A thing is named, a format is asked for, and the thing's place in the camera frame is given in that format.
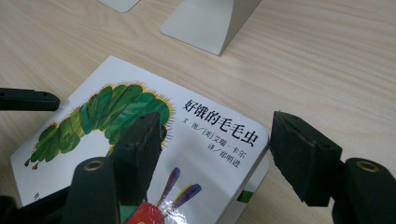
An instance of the white book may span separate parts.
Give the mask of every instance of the white book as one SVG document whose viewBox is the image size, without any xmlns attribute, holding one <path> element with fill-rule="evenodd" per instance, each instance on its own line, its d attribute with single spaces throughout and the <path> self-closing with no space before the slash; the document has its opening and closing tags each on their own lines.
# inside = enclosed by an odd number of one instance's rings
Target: white book
<svg viewBox="0 0 396 224">
<path fill-rule="evenodd" d="M 123 94 L 130 98 L 120 100 Z M 159 111 L 167 131 L 148 203 L 164 213 L 193 184 L 196 194 L 167 214 L 164 223 L 221 221 L 262 161 L 267 131 L 257 121 L 113 56 L 11 156 L 22 204 L 68 187 L 76 166 L 108 155 L 139 111 Z M 175 169 L 175 185 L 156 204 Z"/>
</svg>

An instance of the caterpillar body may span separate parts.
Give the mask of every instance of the caterpillar body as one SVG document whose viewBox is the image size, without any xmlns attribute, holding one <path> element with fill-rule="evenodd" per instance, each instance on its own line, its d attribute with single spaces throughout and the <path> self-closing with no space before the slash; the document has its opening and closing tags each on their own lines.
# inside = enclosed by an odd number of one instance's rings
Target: caterpillar body
<svg viewBox="0 0 396 224">
<path fill-rule="evenodd" d="M 172 107 L 169 101 L 155 91 L 146 91 L 142 84 L 105 86 L 85 104 L 74 109 L 60 124 L 53 122 L 38 137 L 31 157 L 24 164 L 52 161 L 57 155 L 72 151 L 80 139 L 92 131 L 104 133 L 110 144 L 107 156 L 137 118 L 160 113 L 161 137 L 166 137 Z"/>
</svg>

